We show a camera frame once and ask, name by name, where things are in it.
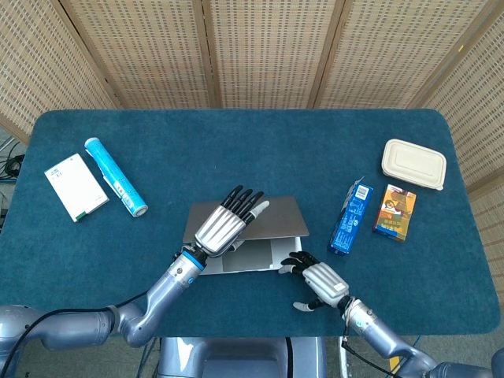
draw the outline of robot finger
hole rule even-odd
[[[238,213],[238,208],[242,205],[243,201],[246,200],[246,198],[252,194],[252,189],[247,189],[244,191],[233,203],[229,206],[229,210],[232,211],[233,213],[237,214]]]
[[[306,268],[308,268],[307,264],[298,260],[297,258],[286,258],[285,260],[282,260],[280,264],[297,266],[301,270],[305,270]]]
[[[313,264],[318,264],[320,261],[318,261],[310,252],[306,252],[305,250],[300,250],[299,254],[310,260]]]
[[[323,303],[319,298],[317,298],[310,303],[294,302],[292,305],[299,311],[303,311],[305,313],[311,313],[315,309],[324,306],[325,303]]]
[[[284,274],[284,273],[292,273],[297,276],[302,276],[302,269],[297,267],[296,265],[284,265],[282,268],[278,269],[279,274]]]
[[[262,197],[263,194],[264,192],[259,191],[258,193],[250,197],[247,202],[245,202],[239,207],[239,209],[235,211],[236,215],[238,215],[240,218],[243,218],[243,216],[246,215],[250,209],[252,209],[252,206],[255,205],[255,203],[259,200],[260,197]]]
[[[236,195],[243,189],[243,185],[238,185],[233,189],[229,194],[228,197],[224,199],[224,201],[220,204],[221,206],[225,207],[226,209],[229,208],[229,206],[232,204],[234,201]]]
[[[300,260],[303,264],[306,264],[307,266],[312,266],[316,264],[316,259],[309,253],[304,252],[304,251],[299,251],[299,252],[290,252],[289,256],[292,258],[297,258]]]
[[[259,215],[269,206],[269,201],[263,201],[259,205],[255,206],[251,211],[245,214],[242,217],[242,220],[246,225],[250,224],[255,218],[259,217]]]

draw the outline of blue ring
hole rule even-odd
[[[203,271],[203,269],[204,269],[205,267],[204,267],[203,265],[201,265],[201,264],[199,263],[199,261],[198,261],[198,260],[196,260],[193,256],[191,256],[191,255],[190,255],[190,254],[189,254],[186,250],[185,250],[184,252],[182,252],[182,254],[183,254],[186,258],[188,258],[189,260],[191,260],[191,262],[192,262],[194,265],[196,265],[196,267],[197,267],[199,270]]]

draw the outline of blue box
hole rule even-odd
[[[335,254],[347,255],[350,253],[371,198],[372,188],[360,183],[361,180],[355,181],[346,193],[338,223],[328,245],[328,250]]]

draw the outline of colorful box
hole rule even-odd
[[[362,179],[354,182],[346,193],[338,223],[329,241],[328,251],[335,254],[349,254],[354,244],[362,217],[371,198],[372,188],[361,184]]]
[[[404,242],[417,195],[394,185],[387,185],[373,231]]]

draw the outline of blue table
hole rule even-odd
[[[132,218],[84,153],[97,136],[150,206]],[[443,191],[387,178],[391,138],[447,158]],[[74,224],[43,172],[78,152],[110,197]],[[326,251],[348,187],[375,190],[350,256]],[[294,195],[326,261],[399,334],[488,332],[499,307],[446,121],[428,109],[68,110],[36,123],[0,235],[1,304],[42,310],[101,307],[150,287],[179,249],[192,202],[242,183]],[[405,243],[371,232],[387,183],[417,194]],[[329,308],[297,312],[313,293],[295,276],[200,277],[166,315],[159,336],[340,335]]]

